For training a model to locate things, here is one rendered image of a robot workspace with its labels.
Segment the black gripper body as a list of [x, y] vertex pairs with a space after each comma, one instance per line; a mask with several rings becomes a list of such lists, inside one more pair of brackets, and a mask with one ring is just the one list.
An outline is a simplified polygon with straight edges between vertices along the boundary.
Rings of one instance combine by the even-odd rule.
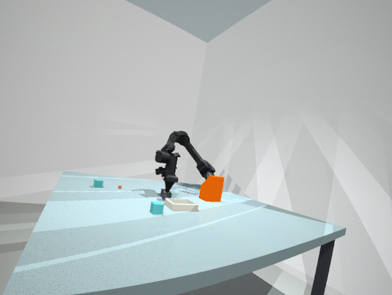
[[165, 168], [168, 168], [168, 175], [161, 174], [161, 177], [164, 177], [165, 181], [178, 183], [178, 178], [175, 175], [176, 165], [166, 164]]

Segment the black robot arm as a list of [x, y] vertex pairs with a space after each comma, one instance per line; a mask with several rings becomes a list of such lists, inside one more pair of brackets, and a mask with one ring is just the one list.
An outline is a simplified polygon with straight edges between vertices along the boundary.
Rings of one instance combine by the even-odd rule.
[[[215, 169], [210, 163], [208, 163], [208, 161], [201, 158], [201, 156], [190, 143], [190, 138], [185, 131], [173, 131], [170, 134], [167, 143], [161, 148], [161, 151], [157, 150], [155, 152], [155, 160], [157, 163], [177, 165], [177, 157], [181, 156], [179, 153], [172, 153], [175, 150], [175, 142], [186, 148], [192, 158], [196, 161], [197, 169], [199, 170], [201, 176], [205, 178], [205, 180], [207, 180], [209, 176], [215, 176]], [[168, 168], [158, 167], [158, 169], [156, 169], [156, 175], [160, 174], [168, 175]]]

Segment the white rectangular tray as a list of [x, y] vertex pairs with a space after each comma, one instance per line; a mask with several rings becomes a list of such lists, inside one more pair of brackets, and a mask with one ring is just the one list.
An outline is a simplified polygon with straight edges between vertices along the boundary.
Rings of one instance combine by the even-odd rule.
[[172, 211], [198, 211], [199, 205], [189, 199], [165, 198], [165, 205]]

